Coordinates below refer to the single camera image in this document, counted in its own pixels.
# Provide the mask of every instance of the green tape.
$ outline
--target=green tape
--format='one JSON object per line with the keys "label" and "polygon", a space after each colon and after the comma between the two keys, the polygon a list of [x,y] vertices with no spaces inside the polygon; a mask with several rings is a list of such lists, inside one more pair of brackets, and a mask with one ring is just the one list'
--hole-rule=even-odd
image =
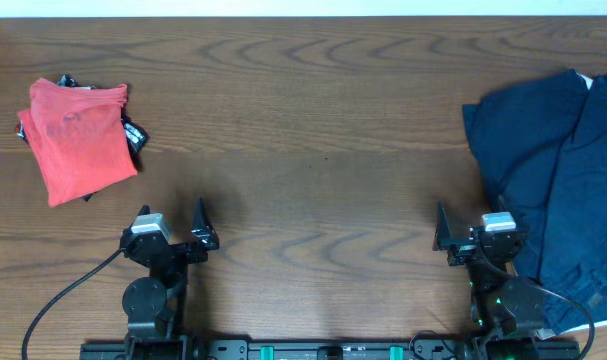
{"label": "green tape", "polygon": [[403,360],[403,348],[400,346],[390,346],[390,360]]}
{"label": "green tape", "polygon": [[274,348],[272,346],[261,346],[261,360],[274,360]]}

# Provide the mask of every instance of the navy blue fabric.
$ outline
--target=navy blue fabric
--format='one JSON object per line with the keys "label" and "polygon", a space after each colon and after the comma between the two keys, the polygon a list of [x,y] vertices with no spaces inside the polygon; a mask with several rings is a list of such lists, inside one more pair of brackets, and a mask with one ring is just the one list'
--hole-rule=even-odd
{"label": "navy blue fabric", "polygon": [[[524,83],[463,107],[488,200],[530,228],[519,275],[607,319],[607,75],[588,91],[573,70]],[[586,320],[548,298],[557,333]]]}

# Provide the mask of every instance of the folded red cloth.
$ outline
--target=folded red cloth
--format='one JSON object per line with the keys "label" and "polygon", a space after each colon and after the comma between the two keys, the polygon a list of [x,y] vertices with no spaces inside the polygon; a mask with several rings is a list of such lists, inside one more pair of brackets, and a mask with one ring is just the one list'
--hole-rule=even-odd
{"label": "folded red cloth", "polygon": [[137,174],[121,125],[126,85],[89,90],[39,79],[30,87],[30,99],[32,107],[18,116],[50,206]]}

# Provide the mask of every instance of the white wall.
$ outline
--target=white wall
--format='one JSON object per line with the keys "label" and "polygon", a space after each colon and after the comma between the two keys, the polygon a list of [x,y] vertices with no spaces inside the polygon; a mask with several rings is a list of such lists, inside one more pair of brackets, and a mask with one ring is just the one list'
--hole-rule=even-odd
{"label": "white wall", "polygon": [[607,0],[0,0],[0,17],[607,15]]}

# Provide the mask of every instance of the wooden table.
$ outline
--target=wooden table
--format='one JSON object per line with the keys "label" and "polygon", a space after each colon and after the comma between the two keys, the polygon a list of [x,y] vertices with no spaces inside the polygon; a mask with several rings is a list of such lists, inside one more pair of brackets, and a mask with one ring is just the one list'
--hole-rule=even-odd
{"label": "wooden table", "polygon": [[[58,291],[109,256],[142,204],[221,237],[187,322],[254,338],[408,338],[470,328],[463,267],[432,252],[436,202],[486,210],[461,105],[567,67],[607,72],[607,18],[0,20],[0,359]],[[39,77],[127,83],[143,170],[48,208],[12,132]],[[44,317],[31,359],[120,339],[120,258]],[[591,358],[607,359],[607,329]]]}

